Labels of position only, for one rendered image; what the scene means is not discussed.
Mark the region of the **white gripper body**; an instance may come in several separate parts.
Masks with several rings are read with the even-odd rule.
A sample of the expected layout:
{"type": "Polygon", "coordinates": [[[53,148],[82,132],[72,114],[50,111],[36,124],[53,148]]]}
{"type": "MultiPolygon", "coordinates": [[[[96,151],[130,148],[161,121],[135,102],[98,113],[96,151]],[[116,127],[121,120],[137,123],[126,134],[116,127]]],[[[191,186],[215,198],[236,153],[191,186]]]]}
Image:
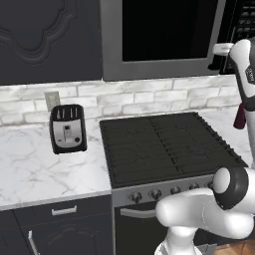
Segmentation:
{"type": "Polygon", "coordinates": [[[217,56],[227,56],[233,47],[233,43],[220,43],[213,46],[212,52],[217,56]]]}

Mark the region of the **black oven door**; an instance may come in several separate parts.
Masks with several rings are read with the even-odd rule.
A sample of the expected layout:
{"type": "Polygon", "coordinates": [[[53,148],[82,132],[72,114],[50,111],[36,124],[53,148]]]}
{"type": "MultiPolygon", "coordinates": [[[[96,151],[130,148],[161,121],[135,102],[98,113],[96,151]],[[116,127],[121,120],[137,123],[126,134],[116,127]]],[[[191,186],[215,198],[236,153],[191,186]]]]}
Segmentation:
{"type": "Polygon", "coordinates": [[[122,216],[121,209],[115,209],[116,255],[154,255],[167,234],[167,228],[156,217],[122,216]]]}

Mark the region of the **dark grey base cupboard door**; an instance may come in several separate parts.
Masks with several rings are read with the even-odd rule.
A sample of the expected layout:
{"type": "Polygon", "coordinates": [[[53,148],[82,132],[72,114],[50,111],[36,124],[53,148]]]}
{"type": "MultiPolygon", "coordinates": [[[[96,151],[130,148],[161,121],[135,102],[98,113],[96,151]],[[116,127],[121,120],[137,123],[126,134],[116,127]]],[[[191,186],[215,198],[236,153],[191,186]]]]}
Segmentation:
{"type": "Polygon", "coordinates": [[[12,211],[0,211],[0,255],[13,255],[22,246],[17,221],[12,211]]]}
{"type": "Polygon", "coordinates": [[[114,255],[112,216],[109,213],[65,219],[22,227],[33,251],[32,241],[39,255],[114,255]]]}

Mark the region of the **dark red bottle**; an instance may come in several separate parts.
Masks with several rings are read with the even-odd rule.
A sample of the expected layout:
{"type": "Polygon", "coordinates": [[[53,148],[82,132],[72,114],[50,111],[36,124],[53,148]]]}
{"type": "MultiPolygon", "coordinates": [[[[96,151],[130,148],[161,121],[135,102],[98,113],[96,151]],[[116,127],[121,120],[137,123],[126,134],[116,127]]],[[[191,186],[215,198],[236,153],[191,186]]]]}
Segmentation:
{"type": "Polygon", "coordinates": [[[237,129],[244,129],[246,125],[244,104],[239,105],[233,126],[237,129]]]}

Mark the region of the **black gas hob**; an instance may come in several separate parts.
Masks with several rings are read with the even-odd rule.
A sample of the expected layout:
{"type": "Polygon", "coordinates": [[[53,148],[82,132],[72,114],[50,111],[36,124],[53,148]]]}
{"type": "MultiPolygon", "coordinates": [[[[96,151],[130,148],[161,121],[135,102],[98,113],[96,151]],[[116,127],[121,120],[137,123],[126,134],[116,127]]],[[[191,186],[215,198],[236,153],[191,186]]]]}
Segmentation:
{"type": "Polygon", "coordinates": [[[113,188],[246,165],[196,112],[106,120],[100,129],[113,188]]]}

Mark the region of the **black silver toaster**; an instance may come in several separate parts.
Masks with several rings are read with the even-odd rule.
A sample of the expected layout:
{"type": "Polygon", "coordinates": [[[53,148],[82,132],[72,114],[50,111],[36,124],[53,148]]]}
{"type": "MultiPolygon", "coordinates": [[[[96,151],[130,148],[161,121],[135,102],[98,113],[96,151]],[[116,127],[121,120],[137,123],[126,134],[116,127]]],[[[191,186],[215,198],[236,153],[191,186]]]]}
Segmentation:
{"type": "Polygon", "coordinates": [[[53,107],[49,122],[54,154],[87,150],[84,108],[77,104],[53,107]]]}

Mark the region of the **dark grey drawer front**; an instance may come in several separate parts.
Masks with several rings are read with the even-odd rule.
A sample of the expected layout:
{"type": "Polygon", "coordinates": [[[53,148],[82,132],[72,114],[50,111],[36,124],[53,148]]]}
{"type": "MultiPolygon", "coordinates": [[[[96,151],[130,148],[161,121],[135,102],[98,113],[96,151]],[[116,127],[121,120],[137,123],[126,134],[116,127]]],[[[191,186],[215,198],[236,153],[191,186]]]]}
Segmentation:
{"type": "Polygon", "coordinates": [[[73,218],[111,213],[112,199],[109,195],[62,201],[57,203],[42,204],[37,206],[24,207],[14,210],[14,214],[21,227],[28,227],[43,223],[69,220],[73,218]],[[65,215],[52,215],[52,209],[59,210],[71,208],[77,205],[76,213],[65,215]]]}

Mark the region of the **grey wall socket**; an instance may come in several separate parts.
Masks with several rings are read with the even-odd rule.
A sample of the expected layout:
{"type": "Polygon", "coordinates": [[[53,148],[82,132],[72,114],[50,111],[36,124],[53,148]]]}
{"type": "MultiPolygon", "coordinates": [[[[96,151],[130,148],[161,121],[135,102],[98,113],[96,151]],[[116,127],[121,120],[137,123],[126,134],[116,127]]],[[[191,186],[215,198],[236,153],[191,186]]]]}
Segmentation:
{"type": "Polygon", "coordinates": [[[60,96],[58,92],[45,92],[47,110],[50,112],[54,107],[59,106],[60,96]]]}

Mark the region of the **dark grey wall cupboard door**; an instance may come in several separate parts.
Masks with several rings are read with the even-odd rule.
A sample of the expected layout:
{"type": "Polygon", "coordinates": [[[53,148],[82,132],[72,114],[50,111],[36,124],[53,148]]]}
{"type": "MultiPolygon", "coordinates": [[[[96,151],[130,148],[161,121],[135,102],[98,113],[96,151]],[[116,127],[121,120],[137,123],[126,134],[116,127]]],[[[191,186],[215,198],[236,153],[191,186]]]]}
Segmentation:
{"type": "Polygon", "coordinates": [[[0,0],[0,86],[101,77],[99,0],[0,0]]]}

